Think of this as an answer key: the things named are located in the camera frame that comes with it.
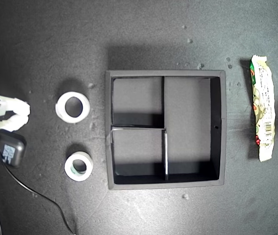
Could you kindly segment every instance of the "candy wrapper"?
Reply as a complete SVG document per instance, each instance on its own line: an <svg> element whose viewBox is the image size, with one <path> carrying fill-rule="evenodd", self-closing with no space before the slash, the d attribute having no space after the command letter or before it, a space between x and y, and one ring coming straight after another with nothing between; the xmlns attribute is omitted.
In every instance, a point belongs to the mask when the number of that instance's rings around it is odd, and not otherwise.
<svg viewBox="0 0 278 235"><path fill-rule="evenodd" d="M272 158L275 135L274 85L266 61L266 56L254 55L250 64L256 143L259 145L261 162Z"/></svg>

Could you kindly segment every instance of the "hole in box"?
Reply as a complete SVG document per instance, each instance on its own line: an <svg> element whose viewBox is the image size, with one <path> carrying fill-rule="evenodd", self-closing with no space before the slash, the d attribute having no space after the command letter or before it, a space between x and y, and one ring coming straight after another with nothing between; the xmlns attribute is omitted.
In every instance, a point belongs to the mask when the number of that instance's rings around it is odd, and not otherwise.
<svg viewBox="0 0 278 235"><path fill-rule="evenodd" d="M164 127L162 77L114 80L113 125Z"/></svg>

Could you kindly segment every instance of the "tape roll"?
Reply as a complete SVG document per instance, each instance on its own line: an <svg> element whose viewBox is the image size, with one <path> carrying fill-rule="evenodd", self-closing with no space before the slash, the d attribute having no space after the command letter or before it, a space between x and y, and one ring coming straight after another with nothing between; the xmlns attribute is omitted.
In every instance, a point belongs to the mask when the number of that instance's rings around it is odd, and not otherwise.
<svg viewBox="0 0 278 235"><path fill-rule="evenodd" d="M74 167L74 160L81 160L86 165L85 171L77 171ZM93 170L93 161L89 154L85 152L76 152L71 155L65 163L66 174L75 181L84 181L91 175Z"/></svg>
<svg viewBox="0 0 278 235"><path fill-rule="evenodd" d="M72 117L70 116L66 111L66 103L70 98L77 98L80 100L82 104L82 112L78 117ZM67 123L78 123L85 119L90 112L90 102L87 97L85 97L83 94L78 92L67 92L64 93L58 100L56 106L56 113L57 115L65 122Z"/></svg>

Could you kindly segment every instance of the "barcode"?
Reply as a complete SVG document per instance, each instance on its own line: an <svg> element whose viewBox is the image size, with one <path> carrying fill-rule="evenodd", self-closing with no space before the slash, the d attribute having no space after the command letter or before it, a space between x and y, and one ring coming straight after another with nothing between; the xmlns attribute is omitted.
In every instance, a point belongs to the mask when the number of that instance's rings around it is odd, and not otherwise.
<svg viewBox="0 0 278 235"><path fill-rule="evenodd" d="M265 136L272 135L272 123L270 121L264 123L264 129L265 129Z"/></svg>

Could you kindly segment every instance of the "dust speck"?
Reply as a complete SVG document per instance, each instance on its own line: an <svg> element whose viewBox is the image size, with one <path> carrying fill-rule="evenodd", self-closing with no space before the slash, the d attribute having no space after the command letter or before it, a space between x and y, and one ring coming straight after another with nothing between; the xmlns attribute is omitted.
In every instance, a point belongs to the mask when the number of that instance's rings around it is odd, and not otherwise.
<svg viewBox="0 0 278 235"><path fill-rule="evenodd" d="M90 123L90 130L91 130L91 131L94 131L95 128L96 128L95 123L94 123L94 122L91 122L91 123Z"/></svg>
<svg viewBox="0 0 278 235"><path fill-rule="evenodd" d="M89 83L88 88L92 89L92 88L94 88L94 87L95 87L95 84L94 84L94 83Z"/></svg>
<svg viewBox="0 0 278 235"><path fill-rule="evenodd" d="M204 64L198 64L198 70L201 70L204 68Z"/></svg>
<svg viewBox="0 0 278 235"><path fill-rule="evenodd" d="M187 193L185 193L183 196L182 196L183 199L186 199L186 200L189 200L189 195Z"/></svg>

